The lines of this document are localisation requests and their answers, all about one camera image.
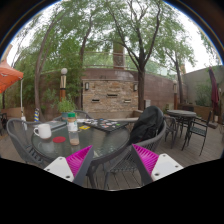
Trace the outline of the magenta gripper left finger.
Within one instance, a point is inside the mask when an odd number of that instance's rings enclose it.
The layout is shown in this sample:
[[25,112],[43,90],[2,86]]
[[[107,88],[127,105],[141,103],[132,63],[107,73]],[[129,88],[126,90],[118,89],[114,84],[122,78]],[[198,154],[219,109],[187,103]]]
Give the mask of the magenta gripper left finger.
[[67,158],[58,157],[45,168],[45,171],[82,186],[93,155],[92,146],[87,146]]

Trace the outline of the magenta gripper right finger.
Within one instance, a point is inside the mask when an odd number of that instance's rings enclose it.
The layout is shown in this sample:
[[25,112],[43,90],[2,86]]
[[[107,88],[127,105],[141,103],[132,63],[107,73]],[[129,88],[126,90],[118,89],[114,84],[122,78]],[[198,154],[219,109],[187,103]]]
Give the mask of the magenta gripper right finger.
[[168,154],[156,154],[146,148],[133,144],[131,154],[144,185],[150,184],[182,169],[182,166]]

